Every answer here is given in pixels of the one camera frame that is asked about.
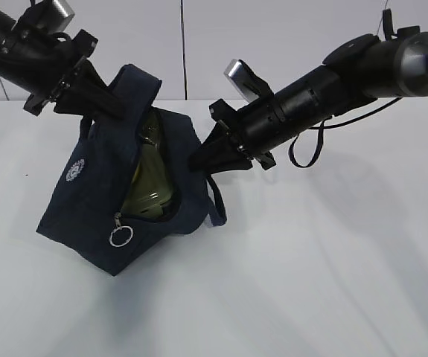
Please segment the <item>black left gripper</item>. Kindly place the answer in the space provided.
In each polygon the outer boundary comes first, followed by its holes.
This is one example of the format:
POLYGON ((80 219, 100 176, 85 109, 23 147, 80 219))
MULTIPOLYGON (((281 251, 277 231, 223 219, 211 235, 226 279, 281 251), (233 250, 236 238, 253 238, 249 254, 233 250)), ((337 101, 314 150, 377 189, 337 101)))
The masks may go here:
POLYGON ((32 66, 35 82, 24 110, 40 115, 48 103, 54 103, 57 114, 106 115, 121 119, 121 114, 125 113, 124 104, 88 60, 98 39, 85 30, 80 30, 73 38, 59 32, 49 34, 48 39, 53 42, 52 54, 32 66))

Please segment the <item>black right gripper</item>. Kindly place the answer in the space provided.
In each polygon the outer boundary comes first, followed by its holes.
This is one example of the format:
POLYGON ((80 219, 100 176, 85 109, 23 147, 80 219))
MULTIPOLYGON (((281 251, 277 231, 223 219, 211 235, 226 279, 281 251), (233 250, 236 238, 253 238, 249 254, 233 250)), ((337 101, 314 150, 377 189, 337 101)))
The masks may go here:
POLYGON ((250 170, 258 161, 268 170, 275 166, 272 149, 336 115, 343 106, 344 83, 325 66, 240 109, 217 100, 209 107, 215 126, 189 158, 189 168, 216 174, 250 170))

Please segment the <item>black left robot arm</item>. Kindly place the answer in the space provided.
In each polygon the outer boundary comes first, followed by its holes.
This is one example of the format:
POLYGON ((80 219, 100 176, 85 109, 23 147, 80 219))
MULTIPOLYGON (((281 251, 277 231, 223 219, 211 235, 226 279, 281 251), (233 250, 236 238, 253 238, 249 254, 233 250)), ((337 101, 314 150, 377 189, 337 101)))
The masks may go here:
POLYGON ((18 19, 0 10, 0 77, 28 92, 32 115, 53 103, 57 114, 121 119, 123 103, 89 60, 98 39, 66 33, 74 15, 67 1, 31 1, 18 19))

